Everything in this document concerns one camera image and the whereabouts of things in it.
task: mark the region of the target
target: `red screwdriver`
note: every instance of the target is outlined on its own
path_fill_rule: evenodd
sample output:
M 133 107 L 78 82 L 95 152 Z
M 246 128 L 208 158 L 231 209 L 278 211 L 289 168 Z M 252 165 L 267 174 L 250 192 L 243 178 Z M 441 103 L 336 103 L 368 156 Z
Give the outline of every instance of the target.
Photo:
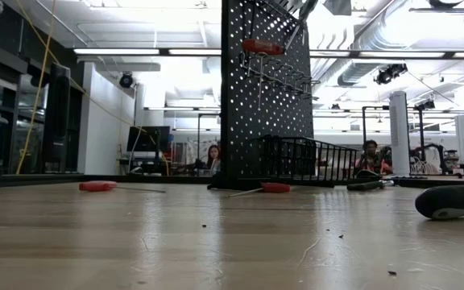
M 166 193 L 162 190 L 154 190 L 154 189 L 144 189 L 144 188 L 124 188 L 118 186 L 117 182 L 114 181 L 87 181 L 81 182 L 78 186 L 78 189 L 81 191 L 96 193 L 96 192 L 103 192 L 109 191 L 112 189 L 129 189 L 129 190 L 140 190 L 144 192 L 151 192 L 151 193 Z

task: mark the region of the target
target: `speaker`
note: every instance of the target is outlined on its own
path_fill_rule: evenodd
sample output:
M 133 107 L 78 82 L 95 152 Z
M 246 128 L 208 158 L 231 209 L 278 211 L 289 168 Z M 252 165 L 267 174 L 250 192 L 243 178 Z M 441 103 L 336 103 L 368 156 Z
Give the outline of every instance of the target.
M 70 75 L 69 68 L 52 64 L 46 101 L 42 156 L 45 165 L 43 168 L 57 164 L 58 167 L 52 166 L 52 168 L 58 168 L 59 172 L 65 172 L 67 155 Z

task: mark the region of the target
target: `black hair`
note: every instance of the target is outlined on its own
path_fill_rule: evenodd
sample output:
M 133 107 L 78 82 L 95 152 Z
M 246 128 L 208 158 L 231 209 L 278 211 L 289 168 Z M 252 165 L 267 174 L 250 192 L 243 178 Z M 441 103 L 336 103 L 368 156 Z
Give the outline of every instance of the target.
M 366 150 L 367 147 L 368 147 L 368 145 L 370 145 L 370 144 L 373 144 L 373 145 L 375 145 L 376 147 L 378 146 L 376 141 L 374 141 L 374 140 L 367 140 L 367 141 L 362 145 L 362 149 L 363 149 L 363 150 Z
M 209 169 L 210 169 L 210 167 L 213 165 L 213 159 L 210 157 L 210 151 L 211 151 L 213 148 L 216 148 L 216 149 L 217 149 L 217 157 L 216 157 L 216 159 L 219 160 L 219 159 L 221 159 L 221 157 L 222 157 L 222 153 L 221 153 L 221 151 L 219 150 L 218 145 L 212 145 L 211 147 L 209 147 L 209 150 L 207 151 L 207 167 L 208 167 Z

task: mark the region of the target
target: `black wire basket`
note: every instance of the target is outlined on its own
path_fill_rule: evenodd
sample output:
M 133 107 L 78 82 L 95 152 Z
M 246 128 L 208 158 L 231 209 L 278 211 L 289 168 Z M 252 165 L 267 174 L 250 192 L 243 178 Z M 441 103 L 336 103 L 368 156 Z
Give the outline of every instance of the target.
M 257 139 L 261 176 L 281 180 L 344 181 L 354 178 L 359 152 L 303 137 Z

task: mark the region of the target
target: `woman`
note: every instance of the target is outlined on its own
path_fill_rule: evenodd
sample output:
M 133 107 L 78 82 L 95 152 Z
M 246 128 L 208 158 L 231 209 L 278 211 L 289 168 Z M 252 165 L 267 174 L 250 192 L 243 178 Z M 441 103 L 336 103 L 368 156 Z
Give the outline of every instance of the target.
M 207 168 L 210 169 L 210 173 L 213 175 L 220 170 L 220 165 L 219 147 L 218 145 L 212 145 L 207 152 Z

